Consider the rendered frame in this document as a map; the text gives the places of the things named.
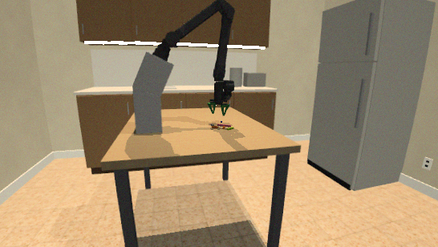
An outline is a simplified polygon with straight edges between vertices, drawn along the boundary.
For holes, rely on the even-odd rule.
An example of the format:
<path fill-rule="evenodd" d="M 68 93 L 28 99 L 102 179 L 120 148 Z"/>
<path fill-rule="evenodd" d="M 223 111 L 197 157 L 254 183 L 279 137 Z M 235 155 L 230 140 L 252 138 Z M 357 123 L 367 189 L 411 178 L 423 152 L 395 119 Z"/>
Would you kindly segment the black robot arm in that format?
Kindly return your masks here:
<path fill-rule="evenodd" d="M 225 0 L 216 0 L 193 18 L 188 20 L 184 25 L 180 26 L 175 31 L 170 31 L 163 38 L 162 42 L 158 44 L 158 47 L 152 53 L 153 55 L 167 61 L 169 57 L 170 48 L 178 47 L 180 39 L 189 34 L 192 30 L 197 28 L 200 24 L 206 21 L 208 18 L 220 12 L 221 17 L 221 33 L 219 38 L 217 60 L 213 69 L 214 77 L 214 91 L 223 91 L 222 100 L 230 100 L 232 91 L 234 91 L 234 81 L 224 80 L 225 77 L 225 62 L 229 45 L 230 29 L 233 22 L 233 16 L 235 13 L 234 8 Z"/>

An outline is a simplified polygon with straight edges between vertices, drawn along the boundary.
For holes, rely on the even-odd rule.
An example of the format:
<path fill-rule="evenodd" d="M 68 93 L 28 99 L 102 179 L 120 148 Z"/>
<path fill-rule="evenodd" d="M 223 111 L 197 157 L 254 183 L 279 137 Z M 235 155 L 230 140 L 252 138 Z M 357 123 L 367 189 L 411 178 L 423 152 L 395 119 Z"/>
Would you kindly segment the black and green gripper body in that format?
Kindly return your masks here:
<path fill-rule="evenodd" d="M 223 91 L 217 91 L 214 92 L 214 99 L 210 99 L 209 101 L 212 101 L 210 103 L 215 103 L 215 104 L 219 104 L 219 105 L 228 105 L 227 103 L 223 103 L 223 102 L 227 102 L 227 100 L 222 100 L 222 92 Z"/>

